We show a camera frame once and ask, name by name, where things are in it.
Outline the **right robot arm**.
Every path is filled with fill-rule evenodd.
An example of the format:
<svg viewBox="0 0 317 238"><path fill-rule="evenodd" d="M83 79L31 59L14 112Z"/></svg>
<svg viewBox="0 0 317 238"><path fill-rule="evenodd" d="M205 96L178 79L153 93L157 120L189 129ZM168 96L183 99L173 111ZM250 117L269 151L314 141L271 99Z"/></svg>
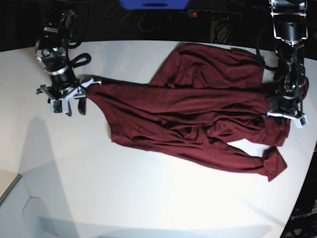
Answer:
<svg viewBox="0 0 317 238"><path fill-rule="evenodd" d="M75 76L74 69L91 62L88 53L82 53L70 59L68 51L81 45L84 33L73 30L77 8L86 4L85 0L50 0L43 35L36 41L35 57L44 72L50 78L49 86L40 85L36 94L46 94L52 114L72 115L70 99L78 100L78 111L86 114L88 87L101 84L92 77L80 80Z"/></svg>

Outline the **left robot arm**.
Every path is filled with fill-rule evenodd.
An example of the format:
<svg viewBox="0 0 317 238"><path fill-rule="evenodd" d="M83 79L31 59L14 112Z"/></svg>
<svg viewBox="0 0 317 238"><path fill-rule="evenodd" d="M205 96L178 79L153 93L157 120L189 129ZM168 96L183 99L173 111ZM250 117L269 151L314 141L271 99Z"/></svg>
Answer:
<svg viewBox="0 0 317 238"><path fill-rule="evenodd" d="M308 85L304 66L308 3L305 0L271 0L269 4L273 34L277 40L274 49L278 57L276 67L266 65L260 53L260 38L266 27L260 31L256 41L260 63L264 69L275 73L277 85L274 95L269 97L267 116L290 119L297 128L302 128L308 124L303 112L303 97Z"/></svg>

